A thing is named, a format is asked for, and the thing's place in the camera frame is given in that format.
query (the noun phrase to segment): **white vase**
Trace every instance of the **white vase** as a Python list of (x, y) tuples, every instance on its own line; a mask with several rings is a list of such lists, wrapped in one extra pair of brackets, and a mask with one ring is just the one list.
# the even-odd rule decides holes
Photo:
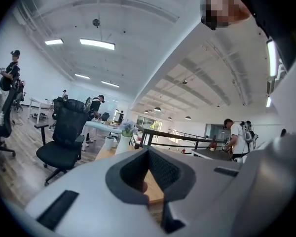
[(117, 145), (116, 152), (115, 152), (116, 155), (128, 151), (130, 138), (131, 137), (125, 137), (123, 135), (120, 135), (120, 140), (119, 140), (119, 143)]

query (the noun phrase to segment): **black slot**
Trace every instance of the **black slot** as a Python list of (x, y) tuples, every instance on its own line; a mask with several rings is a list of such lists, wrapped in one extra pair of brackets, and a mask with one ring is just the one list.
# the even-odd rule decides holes
[(233, 176), (233, 177), (236, 177), (239, 173), (238, 170), (223, 168), (223, 167), (217, 167), (214, 169), (214, 171), (223, 175)]
[(39, 223), (54, 230), (69, 210), (79, 193), (64, 191), (37, 219)]

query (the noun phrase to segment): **wood plank flooring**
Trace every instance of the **wood plank flooring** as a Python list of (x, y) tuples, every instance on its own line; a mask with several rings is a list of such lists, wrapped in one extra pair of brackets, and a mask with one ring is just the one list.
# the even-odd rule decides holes
[[(36, 129), (34, 124), (36, 119), (27, 118), (28, 107), (23, 107), (23, 111), (16, 113), (11, 112), (11, 120), (17, 124), (12, 126), (12, 134), (6, 138), (7, 147), (15, 150), (16, 157), (13, 158), (9, 152), (0, 152), (4, 160), (6, 172), (2, 172), (0, 168), (0, 193), (3, 198), (9, 200), (21, 208), (42, 189), (44, 189), (45, 178), (55, 170), (53, 167), (44, 168), (43, 162), (37, 158), (36, 151), (42, 146), (40, 129)], [(37, 112), (38, 109), (32, 108), (31, 113)], [(42, 120), (49, 124), (53, 124), (51, 117), (52, 111), (42, 110), (49, 118)], [(53, 129), (45, 128), (46, 142), (52, 140)], [(90, 143), (85, 152), (81, 154), (81, 160), (76, 166), (86, 162), (93, 161), (104, 144), (104, 137), (107, 133), (98, 132), (95, 143)], [(52, 181), (62, 176), (60, 173), (54, 177)]]

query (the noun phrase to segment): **chair seat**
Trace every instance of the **chair seat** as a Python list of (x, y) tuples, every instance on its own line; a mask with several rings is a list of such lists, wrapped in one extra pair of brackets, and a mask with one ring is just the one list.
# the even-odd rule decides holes
[(79, 151), (77, 149), (66, 149), (51, 141), (39, 148), (36, 155), (47, 165), (60, 168), (71, 169), (77, 161)]

